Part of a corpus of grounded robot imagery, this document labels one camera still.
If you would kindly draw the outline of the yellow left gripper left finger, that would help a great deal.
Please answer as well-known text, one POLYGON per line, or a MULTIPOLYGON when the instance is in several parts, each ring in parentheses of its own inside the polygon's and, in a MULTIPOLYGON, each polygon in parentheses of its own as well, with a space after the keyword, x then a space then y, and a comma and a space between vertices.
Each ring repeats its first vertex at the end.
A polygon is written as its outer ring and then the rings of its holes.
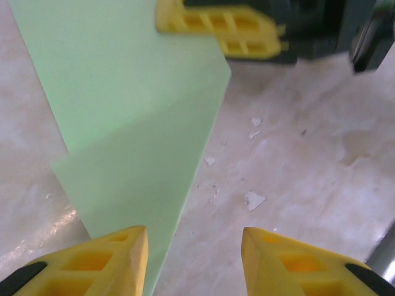
POLYGON ((147 229, 132 226, 27 263, 0 296, 143 296, 147 264, 147 229))

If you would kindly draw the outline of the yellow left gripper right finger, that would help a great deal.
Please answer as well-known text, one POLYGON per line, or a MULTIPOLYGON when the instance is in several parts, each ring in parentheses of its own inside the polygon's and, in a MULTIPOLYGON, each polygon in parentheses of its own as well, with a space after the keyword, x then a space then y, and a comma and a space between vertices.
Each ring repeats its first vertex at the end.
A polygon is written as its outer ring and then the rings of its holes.
POLYGON ((242 262, 247 296, 395 296, 366 264, 260 228, 244 228, 242 262))

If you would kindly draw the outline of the light green paper sheet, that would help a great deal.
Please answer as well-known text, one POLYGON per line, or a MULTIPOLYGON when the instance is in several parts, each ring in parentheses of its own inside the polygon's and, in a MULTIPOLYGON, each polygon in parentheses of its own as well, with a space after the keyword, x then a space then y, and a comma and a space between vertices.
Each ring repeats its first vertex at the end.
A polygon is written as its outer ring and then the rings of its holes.
POLYGON ((10 0, 68 156, 57 179, 92 238, 149 235, 152 296, 230 79, 210 36, 166 35, 156 0, 10 0))

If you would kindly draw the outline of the aluminium mounting rail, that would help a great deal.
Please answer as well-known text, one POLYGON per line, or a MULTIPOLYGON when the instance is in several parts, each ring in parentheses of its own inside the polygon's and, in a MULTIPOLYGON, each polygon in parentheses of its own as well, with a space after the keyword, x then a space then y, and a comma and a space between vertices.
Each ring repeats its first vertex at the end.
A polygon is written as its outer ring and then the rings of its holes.
POLYGON ((395 219, 373 248, 366 265, 395 287, 395 219))

